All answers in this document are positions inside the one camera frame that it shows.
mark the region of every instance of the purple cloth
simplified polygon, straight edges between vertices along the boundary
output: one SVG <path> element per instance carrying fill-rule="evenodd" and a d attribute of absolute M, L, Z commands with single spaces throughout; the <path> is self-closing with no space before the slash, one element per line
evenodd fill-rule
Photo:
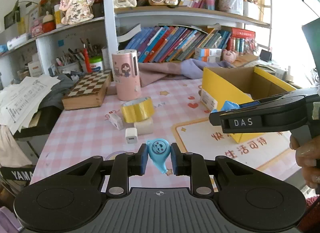
<path fill-rule="evenodd" d="M 199 79 L 203 76 L 203 69 L 205 67 L 208 68 L 233 68 L 233 66 L 226 62 L 220 61 L 218 63 L 210 63 L 210 62 L 203 62 L 195 59 L 188 59 L 182 61 L 180 63 L 181 66 L 181 74 L 187 78 L 191 79 Z"/>

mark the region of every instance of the cartoon girl sticker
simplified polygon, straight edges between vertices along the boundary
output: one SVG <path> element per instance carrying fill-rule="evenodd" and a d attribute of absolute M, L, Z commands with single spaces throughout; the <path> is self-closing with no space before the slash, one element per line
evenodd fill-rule
<path fill-rule="evenodd" d="M 120 76 L 119 68 L 114 68 L 116 77 Z"/>
<path fill-rule="evenodd" d="M 128 63 L 123 63 L 121 66 L 121 71 L 122 71 L 122 76 L 124 76 L 125 78 L 130 76 L 130 65 Z"/>

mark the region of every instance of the ceramic figurine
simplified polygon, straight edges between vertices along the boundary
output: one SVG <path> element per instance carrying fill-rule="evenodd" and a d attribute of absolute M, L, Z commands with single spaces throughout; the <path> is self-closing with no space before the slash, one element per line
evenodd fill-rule
<path fill-rule="evenodd" d="M 224 61 L 227 61 L 229 63 L 233 63 L 237 58 L 237 53 L 235 53 L 234 51 L 232 50 L 224 50 L 222 52 L 222 59 Z"/>
<path fill-rule="evenodd" d="M 92 19 L 93 14 L 90 11 L 90 6 L 93 3 L 94 0 L 61 0 L 60 10 L 67 11 L 61 23 L 73 25 Z"/>

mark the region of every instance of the pink pig toy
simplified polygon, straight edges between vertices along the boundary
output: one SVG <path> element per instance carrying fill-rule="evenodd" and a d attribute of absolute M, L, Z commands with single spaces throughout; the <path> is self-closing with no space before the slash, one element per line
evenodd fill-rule
<path fill-rule="evenodd" d="M 234 51 L 232 50 L 224 50 L 222 52 L 222 59 L 224 61 L 227 61 L 229 63 L 233 63 L 237 58 L 237 53 L 235 53 Z"/>

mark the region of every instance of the paper document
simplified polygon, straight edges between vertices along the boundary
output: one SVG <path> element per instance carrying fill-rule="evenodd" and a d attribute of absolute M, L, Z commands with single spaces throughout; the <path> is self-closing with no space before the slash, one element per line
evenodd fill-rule
<path fill-rule="evenodd" d="M 42 99 L 60 82 L 57 78 L 41 75 L 25 77 L 19 85 L 9 86 L 0 93 L 0 124 L 7 125 L 12 134 L 28 126 Z"/>

